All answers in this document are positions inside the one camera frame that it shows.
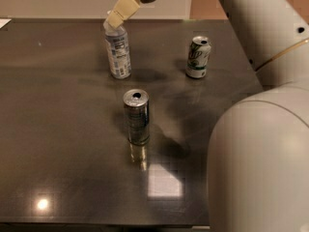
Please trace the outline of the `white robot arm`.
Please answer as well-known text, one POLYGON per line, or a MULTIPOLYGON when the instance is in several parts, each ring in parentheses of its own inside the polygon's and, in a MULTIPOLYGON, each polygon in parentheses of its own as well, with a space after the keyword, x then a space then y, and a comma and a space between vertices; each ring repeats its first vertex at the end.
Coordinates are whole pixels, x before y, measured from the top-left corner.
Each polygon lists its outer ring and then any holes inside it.
POLYGON ((263 92, 210 139, 211 232, 308 232, 309 25, 287 0, 219 0, 263 92))

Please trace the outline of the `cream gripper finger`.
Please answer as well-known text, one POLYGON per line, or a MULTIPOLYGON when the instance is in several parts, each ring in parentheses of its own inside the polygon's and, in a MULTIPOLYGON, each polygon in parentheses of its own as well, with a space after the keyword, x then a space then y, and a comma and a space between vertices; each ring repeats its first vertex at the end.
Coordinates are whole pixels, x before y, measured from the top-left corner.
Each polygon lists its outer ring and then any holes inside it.
POLYGON ((118 0, 106 21, 114 29, 120 27, 140 8, 140 0, 118 0))

